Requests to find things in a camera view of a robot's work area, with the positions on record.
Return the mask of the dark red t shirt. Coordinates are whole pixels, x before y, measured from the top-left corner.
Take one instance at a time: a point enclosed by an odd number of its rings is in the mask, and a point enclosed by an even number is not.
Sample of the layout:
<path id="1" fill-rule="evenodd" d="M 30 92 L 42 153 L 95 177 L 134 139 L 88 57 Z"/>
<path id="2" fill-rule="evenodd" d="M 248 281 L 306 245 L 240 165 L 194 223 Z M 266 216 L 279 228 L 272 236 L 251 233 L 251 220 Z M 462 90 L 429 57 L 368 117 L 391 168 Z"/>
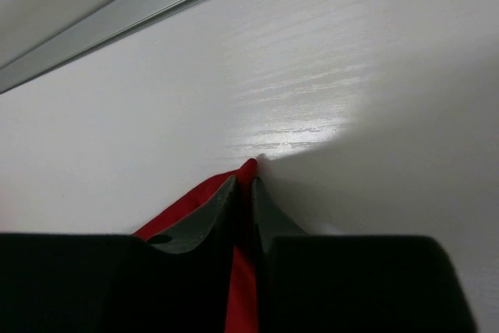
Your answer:
<path id="1" fill-rule="evenodd" d="M 250 158 L 236 170 L 211 176 L 134 232 L 135 236 L 143 240 L 151 239 L 205 204 L 228 177 L 231 175 L 237 177 L 241 184 L 242 197 L 236 207 L 239 219 L 235 225 L 235 247 L 225 320 L 226 332 L 258 331 L 257 289 L 250 215 L 251 182 L 257 175 L 257 168 L 257 160 Z"/>

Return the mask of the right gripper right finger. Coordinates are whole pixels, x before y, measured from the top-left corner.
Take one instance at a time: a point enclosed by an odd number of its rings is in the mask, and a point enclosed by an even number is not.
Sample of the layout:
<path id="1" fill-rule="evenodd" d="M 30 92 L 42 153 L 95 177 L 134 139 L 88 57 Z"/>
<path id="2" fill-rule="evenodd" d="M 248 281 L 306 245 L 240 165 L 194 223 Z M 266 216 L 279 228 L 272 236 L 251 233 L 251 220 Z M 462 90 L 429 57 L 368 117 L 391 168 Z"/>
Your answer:
<path id="1" fill-rule="evenodd" d="M 262 332 L 474 332 L 443 247 L 428 236 L 313 235 L 251 188 Z"/>

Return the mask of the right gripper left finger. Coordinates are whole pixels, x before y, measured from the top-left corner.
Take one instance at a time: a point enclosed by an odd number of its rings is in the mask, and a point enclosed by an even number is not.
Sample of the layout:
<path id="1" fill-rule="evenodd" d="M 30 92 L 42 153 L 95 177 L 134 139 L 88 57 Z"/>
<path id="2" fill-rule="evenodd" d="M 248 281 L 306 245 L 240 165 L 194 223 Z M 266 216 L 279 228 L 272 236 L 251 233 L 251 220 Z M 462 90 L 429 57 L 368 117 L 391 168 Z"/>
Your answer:
<path id="1" fill-rule="evenodd" d="M 238 196 L 231 176 L 148 240 L 2 234 L 2 331 L 224 331 Z"/>

